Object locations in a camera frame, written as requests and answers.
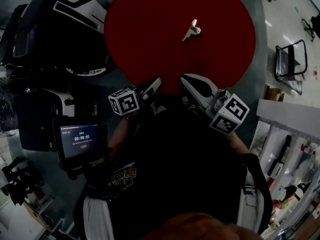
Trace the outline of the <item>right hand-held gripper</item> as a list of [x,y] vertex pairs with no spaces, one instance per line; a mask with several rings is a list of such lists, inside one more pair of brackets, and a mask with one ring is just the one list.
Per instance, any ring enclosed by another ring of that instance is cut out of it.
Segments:
[[219,89],[210,79],[201,75],[182,75],[181,87],[195,103],[210,128],[225,134],[232,134],[245,120],[250,109],[236,95],[226,89]]

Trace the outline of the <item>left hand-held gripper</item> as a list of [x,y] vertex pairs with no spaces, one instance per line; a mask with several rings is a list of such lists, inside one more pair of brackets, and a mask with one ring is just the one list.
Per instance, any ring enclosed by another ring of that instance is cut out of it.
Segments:
[[126,87],[108,96],[113,112],[119,116],[130,114],[140,109],[140,105],[150,97],[148,92],[156,92],[162,80],[160,77],[151,79],[150,83],[144,83],[138,87]]

